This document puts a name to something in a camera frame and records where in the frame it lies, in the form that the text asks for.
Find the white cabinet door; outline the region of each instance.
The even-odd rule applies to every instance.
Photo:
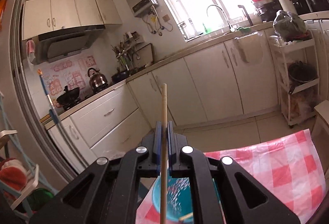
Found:
[[[52,31],[50,0],[28,0],[24,3],[23,40]]]
[[[104,24],[122,24],[113,0],[96,0]]]
[[[184,57],[208,121],[242,115],[233,67],[224,43]]]
[[[327,48],[329,48],[329,44],[326,47],[326,43],[325,43],[326,33],[323,34],[319,20],[306,21],[305,24],[306,24],[306,28],[312,32],[314,40],[315,40],[316,55],[317,55],[317,60],[319,63],[320,98],[321,98],[321,101],[323,101],[328,98],[327,52],[329,52],[329,50],[327,50]],[[326,21],[326,23],[323,24],[323,27],[324,27],[324,30],[326,30],[325,28],[329,29],[329,21]],[[316,65],[316,60],[309,59],[309,54],[307,54],[307,61],[312,65]]]
[[[152,73],[144,74],[128,84],[138,102],[138,107],[143,111],[152,128],[155,128],[156,122],[161,121],[162,98]],[[171,120],[172,116],[168,110],[168,121]]]
[[[123,85],[73,113],[75,126],[92,147],[137,109],[128,87]]]
[[[74,0],[50,0],[54,30],[80,26]]]
[[[178,126],[207,122],[198,92],[183,58],[152,71],[157,84],[167,84],[168,108]]]
[[[75,0],[81,26],[104,24],[96,0]]]
[[[261,111],[278,104],[273,59],[264,31],[260,34],[263,57],[259,63],[245,63],[233,40],[224,42],[239,86],[244,114]]]
[[[75,145],[78,152],[82,155],[82,157],[87,161],[88,164],[92,164],[96,159],[96,155],[92,150],[88,147],[86,142],[83,140],[82,136],[74,126],[70,117],[65,118],[62,122],[62,125],[67,132],[71,142]],[[69,164],[78,172],[81,173],[85,168],[79,161],[80,157],[76,156],[73,151],[68,146],[66,140],[60,134],[57,126],[53,126],[48,130],[48,133],[57,148],[60,150],[62,155],[66,158]]]
[[[92,151],[98,157],[115,159],[137,147],[142,138],[150,131],[150,126],[139,110],[134,111],[116,128],[97,142]]]

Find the pink and white tablecloth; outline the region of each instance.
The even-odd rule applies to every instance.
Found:
[[[319,156],[303,130],[292,135],[239,149],[205,153],[220,159],[230,156],[289,207],[305,224],[322,202],[325,179]],[[152,204],[152,190],[136,212],[136,224],[160,223]]]

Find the black frying pan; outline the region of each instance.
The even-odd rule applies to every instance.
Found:
[[[292,86],[288,94],[291,95],[295,88],[301,84],[310,82],[317,78],[317,72],[312,65],[301,61],[291,64],[288,68],[288,74],[292,80]]]

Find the kettle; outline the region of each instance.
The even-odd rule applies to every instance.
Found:
[[[94,70],[96,73],[94,73],[92,76],[90,75],[90,71]],[[92,88],[93,92],[97,92],[97,90],[101,86],[107,86],[108,82],[104,74],[100,73],[99,70],[97,71],[94,68],[89,68],[88,69],[88,76],[90,77],[89,84],[90,87]]]

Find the silver screw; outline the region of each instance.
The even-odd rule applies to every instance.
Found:
[[[100,158],[97,159],[96,162],[97,162],[97,164],[99,164],[99,165],[105,165],[105,164],[108,162],[108,159],[105,158],[105,157],[100,157]]]
[[[233,159],[231,157],[225,156],[222,158],[222,163],[226,165],[230,165],[233,163]]]
[[[191,146],[184,146],[182,147],[182,151],[184,153],[191,153],[193,151],[193,148]]]
[[[145,153],[147,151],[147,148],[144,147],[144,146],[139,146],[139,147],[136,148],[136,151],[138,153]]]

